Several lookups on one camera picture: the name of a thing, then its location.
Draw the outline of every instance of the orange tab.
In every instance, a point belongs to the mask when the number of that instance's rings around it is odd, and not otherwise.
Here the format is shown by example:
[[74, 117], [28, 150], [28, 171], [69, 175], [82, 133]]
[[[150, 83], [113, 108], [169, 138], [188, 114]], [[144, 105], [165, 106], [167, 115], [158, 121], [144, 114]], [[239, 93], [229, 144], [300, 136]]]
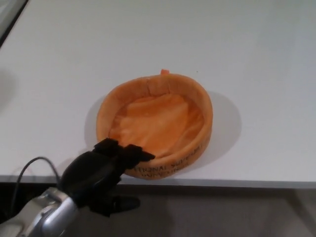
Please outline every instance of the orange tab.
[[165, 74], [169, 74], [169, 70], [162, 69], [161, 72], [160, 72], [160, 75], [165, 75]]

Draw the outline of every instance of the orange fabric lining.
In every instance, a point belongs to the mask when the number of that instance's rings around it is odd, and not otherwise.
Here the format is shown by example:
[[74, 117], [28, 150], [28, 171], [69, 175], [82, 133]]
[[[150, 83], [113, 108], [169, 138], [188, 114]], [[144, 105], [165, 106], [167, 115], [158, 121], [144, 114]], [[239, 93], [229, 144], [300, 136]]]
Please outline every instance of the orange fabric lining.
[[197, 105], [178, 94], [137, 99], [116, 114], [109, 137], [122, 146], [134, 144], [165, 157], [189, 144], [204, 118]]

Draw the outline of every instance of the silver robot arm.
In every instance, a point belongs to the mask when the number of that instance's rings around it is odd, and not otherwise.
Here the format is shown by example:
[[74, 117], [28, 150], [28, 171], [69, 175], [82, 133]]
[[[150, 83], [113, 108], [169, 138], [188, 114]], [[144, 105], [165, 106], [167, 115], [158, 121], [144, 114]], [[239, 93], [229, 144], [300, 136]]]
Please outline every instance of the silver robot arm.
[[138, 208], [138, 198], [110, 197], [108, 191], [118, 184], [126, 169], [154, 157], [141, 147], [122, 147], [109, 138], [101, 141], [66, 168], [58, 188], [47, 189], [2, 223], [0, 237], [59, 237], [85, 206], [106, 217]]
[[12, 219], [0, 225], [0, 237], [59, 237], [76, 218], [73, 200], [56, 188], [29, 201]]

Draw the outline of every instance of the floor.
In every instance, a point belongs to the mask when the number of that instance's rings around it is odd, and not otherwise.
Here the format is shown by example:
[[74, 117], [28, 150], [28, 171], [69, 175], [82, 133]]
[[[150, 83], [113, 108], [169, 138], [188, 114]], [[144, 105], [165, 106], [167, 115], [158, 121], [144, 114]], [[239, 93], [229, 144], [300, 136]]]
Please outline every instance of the floor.
[[119, 192], [138, 194], [141, 207], [110, 218], [83, 210], [66, 236], [316, 237], [316, 191], [124, 188]]

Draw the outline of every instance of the white table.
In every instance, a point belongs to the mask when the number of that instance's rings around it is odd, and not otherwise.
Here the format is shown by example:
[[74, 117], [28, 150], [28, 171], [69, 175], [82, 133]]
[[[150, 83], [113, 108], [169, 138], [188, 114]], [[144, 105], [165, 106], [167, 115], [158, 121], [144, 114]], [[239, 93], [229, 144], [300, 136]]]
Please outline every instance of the white table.
[[0, 37], [26, 0], [0, 0]]
[[[316, 188], [313, 0], [31, 0], [0, 49], [0, 181], [36, 156], [63, 172], [96, 143], [102, 98], [161, 68], [214, 106], [211, 143], [180, 173], [125, 184]], [[53, 182], [43, 161], [26, 182]]]

